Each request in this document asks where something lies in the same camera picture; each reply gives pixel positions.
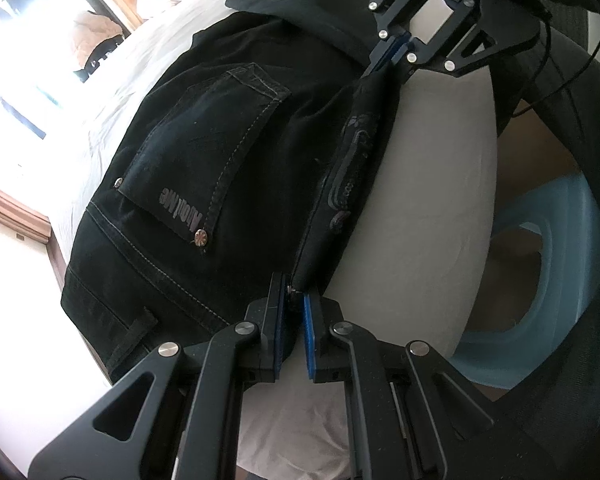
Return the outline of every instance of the silver screw head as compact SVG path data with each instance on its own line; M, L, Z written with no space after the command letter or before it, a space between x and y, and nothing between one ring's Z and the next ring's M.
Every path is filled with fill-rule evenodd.
M193 235L193 243L195 243L197 247L204 247L208 240L209 237L204 229L198 229L196 234Z
M254 330L256 326L251 321L241 321L235 326L235 333L240 335L249 335Z
M158 347L158 354L162 357L172 357L178 353L179 346L176 343L162 343Z
M347 321L339 321L333 325L333 331L336 334L347 335L353 332L353 325Z
M409 352L419 357L425 356L429 353L429 345L424 341L414 341L409 345Z

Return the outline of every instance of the black jeans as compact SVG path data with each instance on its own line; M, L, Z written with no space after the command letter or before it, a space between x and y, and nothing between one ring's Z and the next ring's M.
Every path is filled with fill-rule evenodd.
M238 12L195 35L147 95L80 222L62 292L113 380L166 340L241 320L272 272L293 270L365 56Z

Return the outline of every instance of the metal bracket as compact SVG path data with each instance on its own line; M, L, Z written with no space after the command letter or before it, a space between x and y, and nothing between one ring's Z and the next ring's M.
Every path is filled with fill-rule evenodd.
M305 295L306 310L325 304L335 322L314 314L305 324L305 339L320 341L306 346L313 351L307 363L314 382L345 383L352 478L556 476L549 454L428 344L413 341L404 348L378 341L342 321L335 301L315 291Z
M496 56L528 50L540 35L538 18L512 0L445 0L453 13L424 43L409 27L427 1L370 0L381 41L370 54L365 75L390 62L403 80L419 68L458 77Z
M282 364L285 291L274 274L245 321L155 349L33 459L29 479L232 480L242 393Z

